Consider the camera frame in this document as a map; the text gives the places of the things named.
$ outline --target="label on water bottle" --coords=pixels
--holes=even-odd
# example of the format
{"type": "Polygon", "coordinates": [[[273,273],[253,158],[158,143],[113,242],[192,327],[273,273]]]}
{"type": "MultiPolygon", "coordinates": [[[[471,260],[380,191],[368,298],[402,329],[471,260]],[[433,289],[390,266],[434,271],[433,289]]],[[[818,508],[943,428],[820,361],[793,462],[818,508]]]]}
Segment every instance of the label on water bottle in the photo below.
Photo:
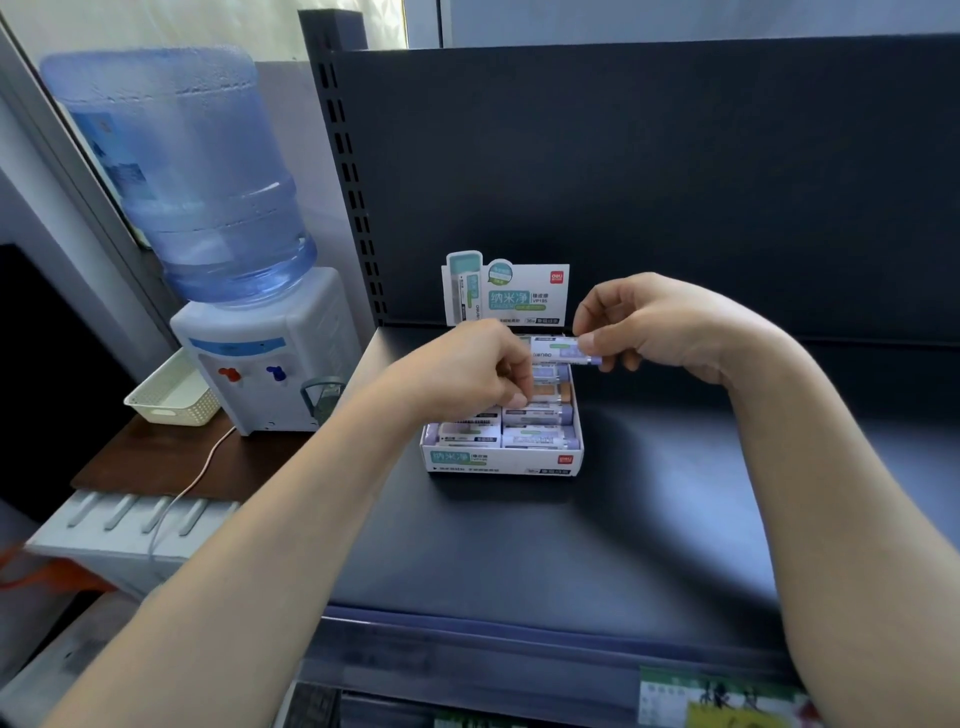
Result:
{"type": "Polygon", "coordinates": [[[84,133],[94,157],[104,168],[120,197],[129,200],[155,200],[143,170],[117,132],[112,114],[75,113],[73,120],[84,133]]]}

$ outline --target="right hand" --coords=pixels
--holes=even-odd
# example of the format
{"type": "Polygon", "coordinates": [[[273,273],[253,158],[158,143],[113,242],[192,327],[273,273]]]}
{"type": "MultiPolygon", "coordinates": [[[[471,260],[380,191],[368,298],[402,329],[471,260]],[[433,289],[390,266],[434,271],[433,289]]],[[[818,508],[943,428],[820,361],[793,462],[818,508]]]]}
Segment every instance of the right hand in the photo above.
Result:
{"type": "Polygon", "coordinates": [[[603,356],[603,372],[618,356],[632,372],[649,359],[728,388],[758,342],[787,338],[739,303],[656,273],[594,286],[577,308],[573,333],[583,353],[603,356]]]}

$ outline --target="power cord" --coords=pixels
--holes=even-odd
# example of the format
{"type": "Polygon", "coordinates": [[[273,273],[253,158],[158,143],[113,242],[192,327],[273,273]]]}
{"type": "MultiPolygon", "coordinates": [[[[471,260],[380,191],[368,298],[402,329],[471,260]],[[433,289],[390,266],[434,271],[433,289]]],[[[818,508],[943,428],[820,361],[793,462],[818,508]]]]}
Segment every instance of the power cord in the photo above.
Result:
{"type": "Polygon", "coordinates": [[[167,504],[167,507],[163,509],[163,513],[160,514],[160,520],[156,522],[154,533],[150,537],[150,545],[147,546],[147,563],[150,565],[151,570],[153,570],[154,575],[157,578],[159,578],[161,584],[167,580],[167,576],[161,573],[160,570],[156,567],[156,559],[154,558],[154,551],[156,549],[157,537],[160,535],[160,528],[163,527],[163,520],[167,517],[167,514],[170,513],[171,509],[175,505],[177,505],[177,502],[182,497],[186,496],[190,491],[192,491],[193,487],[200,482],[200,479],[202,477],[204,477],[204,474],[206,473],[206,469],[210,467],[210,461],[213,460],[213,453],[217,451],[217,448],[220,447],[221,443],[223,443],[224,440],[226,440],[227,437],[229,437],[234,432],[234,430],[236,430],[236,427],[231,427],[229,430],[227,430],[224,433],[223,437],[221,437],[219,440],[217,440],[216,443],[213,444],[213,447],[210,448],[209,454],[206,456],[206,462],[204,463],[204,466],[200,468],[200,472],[197,473],[197,477],[195,477],[193,479],[193,482],[190,483],[190,485],[188,485],[186,488],[181,490],[177,494],[177,496],[167,504]]]}

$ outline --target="blue water jug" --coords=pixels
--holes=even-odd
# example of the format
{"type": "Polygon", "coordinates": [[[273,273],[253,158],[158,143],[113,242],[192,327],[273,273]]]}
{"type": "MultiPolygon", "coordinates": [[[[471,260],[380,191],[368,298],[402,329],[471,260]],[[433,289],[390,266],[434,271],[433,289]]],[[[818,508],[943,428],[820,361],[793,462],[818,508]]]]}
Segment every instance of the blue water jug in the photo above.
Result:
{"type": "Polygon", "coordinates": [[[186,299],[253,303],[314,264],[243,50],[63,53],[45,58],[40,75],[186,299]]]}

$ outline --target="white basket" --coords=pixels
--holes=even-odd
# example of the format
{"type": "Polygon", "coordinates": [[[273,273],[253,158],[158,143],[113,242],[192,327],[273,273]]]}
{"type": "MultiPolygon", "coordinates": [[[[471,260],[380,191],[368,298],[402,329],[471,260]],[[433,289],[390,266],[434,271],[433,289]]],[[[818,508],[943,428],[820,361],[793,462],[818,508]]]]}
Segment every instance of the white basket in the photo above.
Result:
{"type": "Polygon", "coordinates": [[[158,425],[206,425],[220,403],[187,353],[180,349],[123,400],[158,425]]]}

